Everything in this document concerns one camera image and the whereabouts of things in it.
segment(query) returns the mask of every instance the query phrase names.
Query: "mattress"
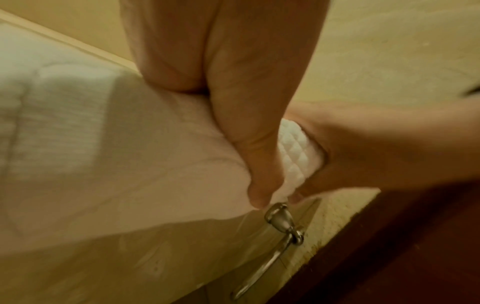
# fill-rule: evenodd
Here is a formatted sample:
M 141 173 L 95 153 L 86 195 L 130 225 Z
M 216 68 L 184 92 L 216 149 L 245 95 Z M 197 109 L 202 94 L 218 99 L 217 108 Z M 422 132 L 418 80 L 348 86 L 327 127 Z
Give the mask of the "mattress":
M 281 237 L 205 97 L 8 25 L 0 41 L 2 300 L 169 303 Z M 323 161 L 290 121 L 279 148 L 273 202 Z

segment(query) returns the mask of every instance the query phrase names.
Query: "metal drawer handle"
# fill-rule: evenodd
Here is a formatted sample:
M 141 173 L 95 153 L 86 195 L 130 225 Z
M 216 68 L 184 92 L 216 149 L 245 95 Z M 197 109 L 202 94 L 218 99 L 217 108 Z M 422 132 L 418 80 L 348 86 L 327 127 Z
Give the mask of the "metal drawer handle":
M 304 242 L 303 227 L 295 226 L 294 219 L 290 214 L 286 204 L 277 203 L 273 205 L 265 214 L 267 223 L 275 227 L 278 231 L 286 235 L 275 246 L 265 258 L 265 261 L 253 271 L 237 288 L 230 294 L 232 300 L 238 300 L 247 292 L 250 287 L 273 265 L 273 263 L 287 250 L 291 245 L 301 245 Z

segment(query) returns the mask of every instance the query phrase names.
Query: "finger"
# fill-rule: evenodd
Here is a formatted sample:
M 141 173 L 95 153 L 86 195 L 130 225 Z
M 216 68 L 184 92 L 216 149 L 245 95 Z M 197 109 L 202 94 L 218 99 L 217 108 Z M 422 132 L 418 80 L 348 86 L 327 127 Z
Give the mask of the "finger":
M 326 191 L 343 188 L 346 179 L 342 178 L 341 170 L 334 165 L 327 165 L 308 178 L 295 192 L 288 197 L 288 202 L 298 204 L 306 198 Z
M 265 144 L 258 148 L 238 149 L 246 162 L 251 175 L 248 187 L 250 204 L 262 209 L 270 204 L 273 193 L 284 182 L 284 171 L 280 152 L 276 145 L 270 147 Z

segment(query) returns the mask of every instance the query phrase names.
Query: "hand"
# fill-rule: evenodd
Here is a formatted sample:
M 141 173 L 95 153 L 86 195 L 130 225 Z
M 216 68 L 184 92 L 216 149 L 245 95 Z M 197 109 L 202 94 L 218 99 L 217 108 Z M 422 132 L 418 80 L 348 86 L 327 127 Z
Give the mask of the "hand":
M 208 92 L 216 121 L 246 162 L 251 204 L 284 181 L 280 120 L 307 68 L 326 0 L 121 0 L 133 56 L 161 88 Z
M 291 203 L 346 187 L 402 190 L 480 176 L 477 100 L 421 108 L 292 103 L 285 117 L 328 160 Z

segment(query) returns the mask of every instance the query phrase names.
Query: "white quilted mattress pad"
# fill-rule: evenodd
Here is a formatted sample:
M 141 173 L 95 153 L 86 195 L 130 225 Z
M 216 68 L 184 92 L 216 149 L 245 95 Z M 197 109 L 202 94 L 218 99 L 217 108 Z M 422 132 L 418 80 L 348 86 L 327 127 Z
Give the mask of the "white quilted mattress pad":
M 203 96 L 0 26 L 0 254 L 253 210 Z M 284 201 L 322 151 L 282 120 Z

